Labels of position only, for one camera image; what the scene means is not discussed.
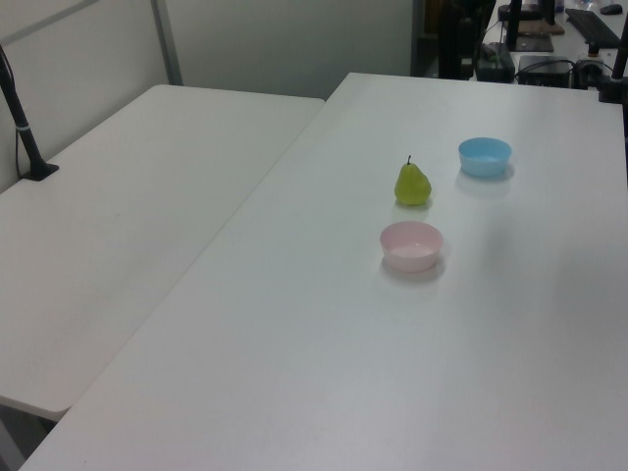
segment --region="black box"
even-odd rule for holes
[[[571,64],[560,56],[521,56],[519,84],[569,88]]]
[[[514,63],[505,44],[483,44],[475,64],[478,81],[511,83],[514,80]]]

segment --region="wall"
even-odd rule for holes
[[[166,0],[185,85],[323,99],[349,72],[410,75],[413,3]]]
[[[150,86],[168,82],[148,0],[100,0],[4,49],[45,160]],[[0,101],[1,192],[17,176],[15,127]],[[21,162],[27,170],[26,157]]]

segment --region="pear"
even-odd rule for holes
[[[396,180],[394,186],[394,196],[396,200],[408,206],[418,206],[425,204],[432,193],[432,186],[428,178],[421,172],[421,170],[415,165],[410,163],[408,156],[408,162],[399,172],[399,178]]]

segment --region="computer mouse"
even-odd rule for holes
[[[600,8],[600,13],[603,15],[619,15],[621,12],[623,12],[623,9],[621,8],[621,5],[617,3]]]

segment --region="table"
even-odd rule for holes
[[[489,26],[492,26],[497,23],[497,8],[501,5],[508,5],[509,0],[497,0],[495,7],[493,8],[493,13],[491,15],[491,20],[489,21]],[[600,14],[600,8],[609,5],[610,3],[618,3],[623,6],[624,12],[621,15],[614,16],[605,16]],[[589,3],[585,3],[578,0],[565,0],[565,8],[575,8],[579,10],[591,10],[595,12],[612,31],[617,34],[617,37],[621,37],[622,30],[624,28],[624,23],[626,21],[626,12],[628,12],[628,2],[625,0],[595,0]],[[515,71],[519,70],[519,58],[522,55],[534,55],[534,56],[547,56],[547,55],[555,55],[555,56],[563,56],[567,59],[576,62],[579,57],[586,57],[588,51],[588,45],[585,44],[585,39],[580,34],[578,29],[570,22],[567,21],[567,14],[556,13],[555,21],[557,24],[561,25],[565,30],[565,34],[553,35],[551,37],[551,42],[553,44],[553,52],[512,52],[510,53],[512,56],[512,61],[515,65]],[[500,28],[501,23],[497,24],[495,27],[487,31],[487,34],[484,37],[484,43],[490,42],[499,42],[500,39]],[[502,42],[505,42],[506,31],[503,31]],[[603,59],[604,63],[609,67],[613,67],[615,64],[615,58],[617,57],[617,49],[601,49],[599,59]],[[604,68],[605,74],[610,75],[610,70]]]
[[[157,86],[0,196],[0,403],[58,420],[322,106]]]
[[[501,180],[459,172],[482,134]],[[422,274],[382,264],[408,219]],[[626,236],[620,106],[351,74],[23,471],[624,469]]]

